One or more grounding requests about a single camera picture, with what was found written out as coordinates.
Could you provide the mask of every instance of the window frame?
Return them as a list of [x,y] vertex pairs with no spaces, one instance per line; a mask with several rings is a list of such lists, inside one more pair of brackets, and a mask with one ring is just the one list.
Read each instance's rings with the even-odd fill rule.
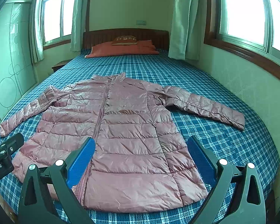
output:
[[250,62],[262,67],[278,79],[280,79],[280,65],[273,60],[280,60],[280,51],[273,45],[273,17],[270,1],[264,0],[266,27],[265,44],[263,48],[255,44],[232,36],[220,34],[221,4],[224,0],[207,0],[207,14],[204,44],[211,45],[233,54],[241,56]]
[[44,34],[44,4],[48,0],[41,1],[41,36],[43,41],[43,49],[49,49],[54,46],[66,44],[71,42],[71,34],[63,35],[63,8],[64,8],[64,0],[61,0],[61,10],[60,10],[60,37],[45,42],[45,34]]

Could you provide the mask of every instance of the wall socket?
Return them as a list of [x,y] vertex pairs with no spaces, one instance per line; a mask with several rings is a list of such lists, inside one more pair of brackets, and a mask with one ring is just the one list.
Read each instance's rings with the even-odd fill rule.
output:
[[146,21],[145,20],[137,20],[136,25],[146,25]]

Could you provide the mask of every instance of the zipper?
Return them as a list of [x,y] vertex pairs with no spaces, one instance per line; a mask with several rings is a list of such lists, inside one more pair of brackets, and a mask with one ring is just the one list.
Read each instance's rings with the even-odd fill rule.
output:
[[[98,118],[98,121],[96,122],[96,126],[94,127],[92,138],[95,140],[95,142],[96,142],[96,140],[99,136],[99,130],[100,130],[101,123],[102,123],[102,118],[103,118],[104,109],[105,109],[107,97],[108,97],[110,86],[111,86],[111,81],[112,80],[110,78],[108,78],[108,84],[107,84],[107,87],[106,87],[103,103],[102,103],[102,106],[100,108],[99,118]],[[87,180],[88,180],[88,177],[90,175],[90,169],[91,169],[91,160],[88,163],[88,166],[87,166],[85,172],[83,173],[83,176],[82,176],[80,182],[78,183],[76,191],[75,191],[75,196],[77,197],[78,201],[80,202],[80,204],[82,206],[84,206],[84,197],[85,197]]]

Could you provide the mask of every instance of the round metal pin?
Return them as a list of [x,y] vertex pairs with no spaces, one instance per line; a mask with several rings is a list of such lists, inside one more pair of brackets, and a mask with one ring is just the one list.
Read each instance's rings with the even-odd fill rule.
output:
[[255,165],[254,165],[253,163],[250,162],[250,163],[248,163],[248,167],[249,167],[249,168],[255,168]]
[[30,169],[30,170],[35,169],[35,164],[31,164],[31,165],[29,166],[29,169]]
[[228,162],[227,162],[227,160],[222,158],[222,159],[219,160],[219,163],[222,164],[222,165],[227,165]]
[[63,164],[63,160],[59,159],[55,162],[56,166],[61,166]]

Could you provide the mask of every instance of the wooden bedside table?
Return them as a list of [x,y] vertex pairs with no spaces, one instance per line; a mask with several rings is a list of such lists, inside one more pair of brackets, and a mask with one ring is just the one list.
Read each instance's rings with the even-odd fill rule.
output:
[[63,60],[61,62],[59,62],[58,64],[56,64],[55,66],[52,67],[53,71],[56,72],[57,70],[59,70],[60,68],[64,67],[67,63],[69,63],[72,59],[70,60]]

